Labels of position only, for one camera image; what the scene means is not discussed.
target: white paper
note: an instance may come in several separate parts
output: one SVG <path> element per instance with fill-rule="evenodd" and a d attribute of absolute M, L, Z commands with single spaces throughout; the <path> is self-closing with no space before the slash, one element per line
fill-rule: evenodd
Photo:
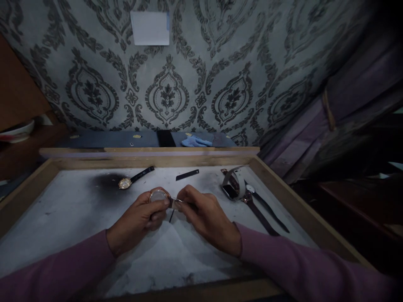
<path fill-rule="evenodd" d="M 169 13 L 130 12 L 134 45 L 169 45 Z"/>

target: burn mark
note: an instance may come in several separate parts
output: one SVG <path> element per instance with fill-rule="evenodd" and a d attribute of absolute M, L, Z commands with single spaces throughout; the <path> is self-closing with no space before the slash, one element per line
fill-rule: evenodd
<path fill-rule="evenodd" d="M 183 281 L 185 281 L 186 285 L 193 285 L 194 284 L 194 274 L 190 273 L 187 277 L 183 277 Z"/>
<path fill-rule="evenodd" d="M 155 290 L 155 288 L 157 287 L 157 284 L 155 283 L 155 278 L 153 276 L 149 276 L 150 279 L 150 287 L 148 288 L 149 291 L 153 291 Z"/>
<path fill-rule="evenodd" d="M 126 190 L 119 189 L 119 182 L 122 178 L 127 178 L 128 176 L 120 173 L 110 173 L 97 175 L 90 181 L 91 190 L 99 198 L 99 201 L 103 204 L 116 205 L 122 197 L 132 194 L 130 192 L 132 188 Z"/>

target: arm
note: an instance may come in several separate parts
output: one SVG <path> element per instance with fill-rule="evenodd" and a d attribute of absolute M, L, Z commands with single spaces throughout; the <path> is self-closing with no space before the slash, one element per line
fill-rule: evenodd
<path fill-rule="evenodd" d="M 161 226 L 169 201 L 148 203 L 149 196 L 141 194 L 110 229 L 0 279 L 0 301 L 63 302 L 98 281 L 116 257 Z"/>
<path fill-rule="evenodd" d="M 229 221 L 216 197 L 188 185 L 178 194 L 181 211 L 217 249 L 257 265 L 298 301 L 388 301 L 397 281 L 335 253 L 303 247 Z"/>
<path fill-rule="evenodd" d="M 0 300 L 67 301 L 114 262 L 103 230 L 0 279 Z"/>
<path fill-rule="evenodd" d="M 390 301 L 397 290 L 396 280 L 333 252 L 236 226 L 240 259 L 260 267 L 298 301 Z"/>

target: black leather watch strap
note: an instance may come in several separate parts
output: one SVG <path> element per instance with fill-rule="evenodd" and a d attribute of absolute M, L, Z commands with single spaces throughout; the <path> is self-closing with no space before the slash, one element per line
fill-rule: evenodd
<path fill-rule="evenodd" d="M 133 183 L 133 182 L 139 180 L 139 179 L 142 178 L 145 174 L 150 173 L 151 171 L 154 171 L 154 166 L 151 166 L 151 167 L 149 167 L 149 168 L 147 168 L 147 169 L 141 171 L 140 173 L 134 175 L 134 176 L 130 179 L 131 183 Z"/>
<path fill-rule="evenodd" d="M 285 226 L 285 224 L 283 224 L 281 220 L 276 216 L 276 214 L 274 213 L 273 209 L 269 206 L 269 204 L 262 197 L 260 197 L 258 193 L 254 192 L 252 193 L 252 196 L 255 197 L 262 204 L 262 206 L 265 207 L 265 209 L 269 212 L 270 216 L 278 223 L 280 227 L 282 227 L 284 231 L 286 231 L 287 233 L 290 232 Z"/>
<path fill-rule="evenodd" d="M 263 224 L 264 228 L 266 229 L 266 231 L 272 235 L 272 236 L 280 236 L 279 233 L 276 232 L 276 230 L 274 230 L 274 228 L 272 228 L 272 226 L 270 225 L 270 223 L 267 221 L 267 219 L 263 216 L 263 214 L 259 211 L 259 209 L 256 207 L 256 205 L 253 203 L 253 201 L 249 200 L 248 202 L 246 202 L 246 204 L 248 205 L 248 207 L 252 210 L 253 214 L 255 214 L 255 216 L 259 219 L 260 223 Z"/>

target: white watch strap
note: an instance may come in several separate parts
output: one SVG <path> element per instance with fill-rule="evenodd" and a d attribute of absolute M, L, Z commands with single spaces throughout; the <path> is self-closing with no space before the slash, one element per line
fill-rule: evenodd
<path fill-rule="evenodd" d="M 242 177 L 242 174 L 241 174 L 241 171 L 240 171 L 241 167 L 243 167 L 243 166 L 239 166 L 239 167 L 236 167 L 236 168 L 233 168 L 233 169 L 229 170 L 227 172 L 227 174 L 225 175 L 224 180 L 222 182 L 223 186 L 227 185 L 228 181 L 230 180 L 231 175 L 235 174 L 235 176 L 237 178 L 237 181 L 238 181 L 238 184 L 239 184 L 239 194 L 235 198 L 236 200 L 241 199 L 245 195 L 245 192 L 246 192 L 245 181 L 244 181 L 244 179 Z"/>

